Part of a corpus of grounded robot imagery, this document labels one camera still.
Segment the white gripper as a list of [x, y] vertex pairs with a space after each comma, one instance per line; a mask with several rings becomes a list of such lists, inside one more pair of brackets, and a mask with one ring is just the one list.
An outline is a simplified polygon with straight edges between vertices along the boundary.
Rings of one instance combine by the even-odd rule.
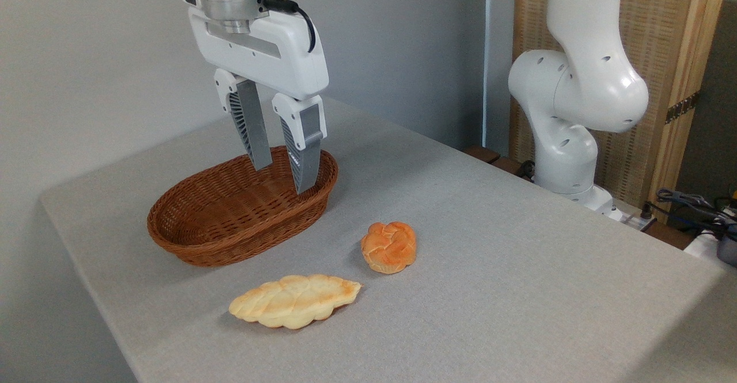
[[219, 99], [256, 170], [273, 162], [256, 83], [280, 92], [272, 103], [281, 120], [293, 183], [298, 195], [308, 191], [316, 183], [320, 144], [327, 136], [323, 100], [315, 96], [329, 84], [320, 39], [309, 52], [305, 19], [274, 11], [254, 20], [244, 34], [226, 32], [195, 7], [188, 16], [201, 54], [220, 68], [214, 73]]

